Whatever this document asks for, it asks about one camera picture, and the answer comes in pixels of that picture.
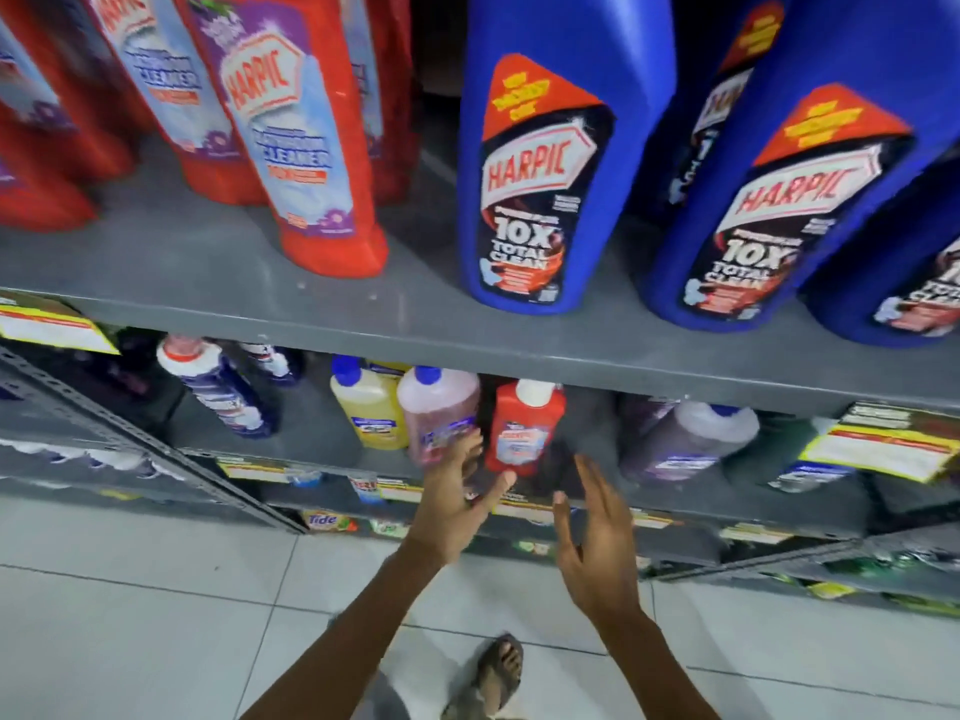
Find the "purple liquid bottle blue cap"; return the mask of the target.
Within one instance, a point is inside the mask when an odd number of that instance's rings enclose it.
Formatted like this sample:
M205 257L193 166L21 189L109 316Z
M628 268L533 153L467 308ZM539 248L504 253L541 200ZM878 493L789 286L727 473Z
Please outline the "purple liquid bottle blue cap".
M620 406L619 471L630 481L681 482L718 465L760 433L750 408L626 395Z

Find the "yellow liquid bottle blue cap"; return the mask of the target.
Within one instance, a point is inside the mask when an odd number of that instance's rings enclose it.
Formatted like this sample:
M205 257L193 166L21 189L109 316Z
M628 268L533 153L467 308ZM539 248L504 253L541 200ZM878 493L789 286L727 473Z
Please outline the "yellow liquid bottle blue cap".
M402 372L342 354L331 357L330 369L330 390L364 447L387 451L409 447L398 399Z

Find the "blue cleaner bottle black label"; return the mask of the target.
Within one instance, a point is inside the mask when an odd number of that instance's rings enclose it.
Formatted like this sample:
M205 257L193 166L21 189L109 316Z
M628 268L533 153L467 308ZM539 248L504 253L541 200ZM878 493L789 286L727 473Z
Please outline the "blue cleaner bottle black label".
M639 216L668 227L723 132L791 0L671 0L677 89L647 142L634 181Z
M677 88L672 0L468 0L462 280L530 316L582 302Z
M960 140L960 0L788 0L638 293L733 333Z
M883 203L800 288L831 333L917 348L960 323L960 139Z

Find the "pink liquid bottle blue cap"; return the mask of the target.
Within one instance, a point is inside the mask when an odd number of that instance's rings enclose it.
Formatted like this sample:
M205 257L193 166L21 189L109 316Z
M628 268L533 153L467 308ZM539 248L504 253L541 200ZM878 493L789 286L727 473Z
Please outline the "pink liquid bottle blue cap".
M481 380L473 372L416 365L399 380L397 400L419 467L438 462L444 450L476 426Z

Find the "person's right hand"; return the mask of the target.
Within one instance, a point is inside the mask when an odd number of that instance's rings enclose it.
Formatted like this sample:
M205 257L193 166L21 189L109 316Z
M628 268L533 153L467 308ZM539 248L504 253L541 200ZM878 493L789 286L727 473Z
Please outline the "person's right hand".
M642 607L634 523L626 502L598 464L583 454L574 462L582 484L585 527L580 553L557 553L557 564L571 599L594 627L593 620L602 615Z

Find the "white bottle with blue label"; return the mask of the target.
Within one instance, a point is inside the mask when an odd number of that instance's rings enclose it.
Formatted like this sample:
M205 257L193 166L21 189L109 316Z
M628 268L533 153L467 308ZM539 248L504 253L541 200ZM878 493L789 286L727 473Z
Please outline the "white bottle with blue label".
M249 439L269 438L277 419L222 347L205 338L167 334L156 358L233 433Z
M274 385L294 387L303 380L305 358L299 350L258 342L238 341L236 345Z

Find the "person's right forearm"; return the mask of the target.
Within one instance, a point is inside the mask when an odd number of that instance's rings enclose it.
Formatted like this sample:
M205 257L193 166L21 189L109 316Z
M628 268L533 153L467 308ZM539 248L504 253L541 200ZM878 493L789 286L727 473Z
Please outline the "person's right forearm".
M592 623L646 720L721 720L639 605Z

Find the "person's left forearm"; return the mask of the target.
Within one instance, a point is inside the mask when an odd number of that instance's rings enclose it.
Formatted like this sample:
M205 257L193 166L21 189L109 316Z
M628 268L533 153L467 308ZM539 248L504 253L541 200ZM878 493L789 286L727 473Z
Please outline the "person's left forearm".
M241 720L352 720L405 617L448 561L434 536L409 534Z

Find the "row of small shelf labels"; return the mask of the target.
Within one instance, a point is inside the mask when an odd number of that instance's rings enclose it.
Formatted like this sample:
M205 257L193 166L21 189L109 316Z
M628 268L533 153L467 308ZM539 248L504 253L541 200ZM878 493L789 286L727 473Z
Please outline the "row of small shelf labels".
M273 508L298 512L304 521L308 521L308 514L325 511L354 518L409 523L423 496L423 485L419 481L388 478L363 470L339 474L277 460L242 457L218 457L214 461L227 478L245 484L258 500ZM728 543L759 545L777 545L791 539L790 533L760 523L676 517L661 510L638 507L630 507L630 513L635 528L668 529L671 537L714 532Z

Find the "person's foot in sandal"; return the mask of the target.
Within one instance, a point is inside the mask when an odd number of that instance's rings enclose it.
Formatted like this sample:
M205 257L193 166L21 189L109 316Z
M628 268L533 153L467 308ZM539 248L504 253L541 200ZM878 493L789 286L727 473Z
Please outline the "person's foot in sandal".
M522 683L524 650L509 632L489 644L476 665L473 687L484 716L493 718L513 699Z

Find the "row of green packets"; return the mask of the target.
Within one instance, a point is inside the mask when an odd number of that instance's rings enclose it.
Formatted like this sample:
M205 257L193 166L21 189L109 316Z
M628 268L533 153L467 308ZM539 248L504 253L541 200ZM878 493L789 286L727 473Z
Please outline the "row of green packets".
M870 593L915 612L960 619L960 554L912 549L810 562L811 584Z

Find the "small red bottle white cap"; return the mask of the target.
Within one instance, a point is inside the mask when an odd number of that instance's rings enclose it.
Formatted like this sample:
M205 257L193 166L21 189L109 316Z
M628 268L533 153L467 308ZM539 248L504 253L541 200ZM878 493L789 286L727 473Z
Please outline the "small red bottle white cap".
M498 386L485 468L533 478L567 410L563 386L518 379Z

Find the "row of white bottles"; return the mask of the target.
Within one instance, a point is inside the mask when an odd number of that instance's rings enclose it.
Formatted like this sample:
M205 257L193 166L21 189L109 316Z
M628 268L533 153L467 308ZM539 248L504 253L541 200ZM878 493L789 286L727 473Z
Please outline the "row of white bottles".
M52 465L80 461L94 470L111 468L128 472L141 480L157 480L162 475L186 483L186 478L160 466L147 453L117 449L83 449L74 446L59 446L42 442L0 438L0 447L7 447L21 454L46 460Z

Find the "person's left hand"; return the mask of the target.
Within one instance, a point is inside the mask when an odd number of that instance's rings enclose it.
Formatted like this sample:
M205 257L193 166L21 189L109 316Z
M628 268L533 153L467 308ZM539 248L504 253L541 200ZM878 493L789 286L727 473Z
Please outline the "person's left hand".
M465 481L476 469L483 442L480 429L474 427L427 466L421 499L400 547L412 566L437 572L454 563L486 521L473 519L476 498L467 498L465 492Z

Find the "red cleaner bottle purple label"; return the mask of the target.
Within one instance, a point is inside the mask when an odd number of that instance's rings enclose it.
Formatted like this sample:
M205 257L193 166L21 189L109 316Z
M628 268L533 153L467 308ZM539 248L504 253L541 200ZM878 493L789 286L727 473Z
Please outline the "red cleaner bottle purple label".
M295 265L367 279L389 248L340 0L174 0Z
M366 149L379 206L409 192L420 156L410 0L339 0L349 61L361 97Z
M65 175L40 135L0 103L0 226L60 232L97 217L93 200Z
M37 134L41 151L84 184L120 180L138 153L116 99L41 1L0 0L0 107Z
M267 196L175 0L82 0L189 187L223 205Z

